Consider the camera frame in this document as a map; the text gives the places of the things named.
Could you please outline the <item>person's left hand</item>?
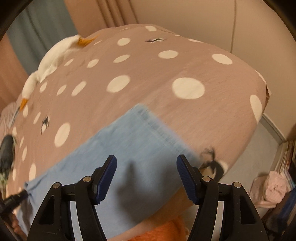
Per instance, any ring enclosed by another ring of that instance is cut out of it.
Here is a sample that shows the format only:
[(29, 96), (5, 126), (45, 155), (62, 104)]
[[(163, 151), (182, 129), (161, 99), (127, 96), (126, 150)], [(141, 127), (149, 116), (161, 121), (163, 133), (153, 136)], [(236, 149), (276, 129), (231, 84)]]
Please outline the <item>person's left hand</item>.
[(19, 221), (18, 221), (17, 217), (13, 213), (11, 213), (9, 215), (9, 219), (11, 221), (11, 226), (12, 226), (14, 232), (17, 235), (19, 235), (22, 238), (22, 240), (27, 240), (26, 234), (23, 232), (23, 230), (19, 226)]

